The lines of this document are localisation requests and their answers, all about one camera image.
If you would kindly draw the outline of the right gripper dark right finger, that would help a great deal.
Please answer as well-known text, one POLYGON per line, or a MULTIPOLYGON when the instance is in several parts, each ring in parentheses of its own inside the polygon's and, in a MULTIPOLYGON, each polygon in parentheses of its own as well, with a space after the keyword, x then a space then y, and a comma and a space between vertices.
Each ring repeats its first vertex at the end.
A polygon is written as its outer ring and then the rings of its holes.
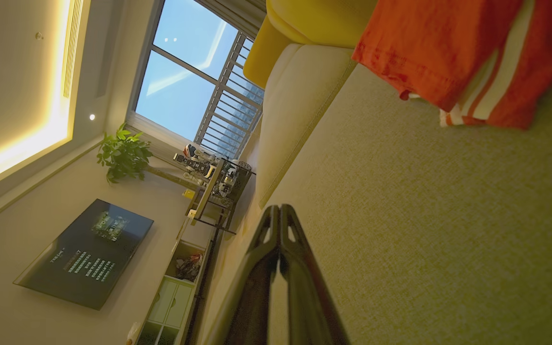
POLYGON ((348 345, 350 339, 291 205, 280 206, 280 259, 288 287, 290 345, 348 345))

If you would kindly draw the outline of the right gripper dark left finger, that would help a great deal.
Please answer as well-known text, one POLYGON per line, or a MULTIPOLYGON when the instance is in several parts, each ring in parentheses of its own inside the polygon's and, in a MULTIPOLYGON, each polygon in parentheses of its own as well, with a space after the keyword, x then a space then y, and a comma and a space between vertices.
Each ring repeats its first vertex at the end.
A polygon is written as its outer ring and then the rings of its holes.
POLYGON ((280 208, 264 211, 244 253, 206 345, 266 345, 270 288, 280 257, 280 208))

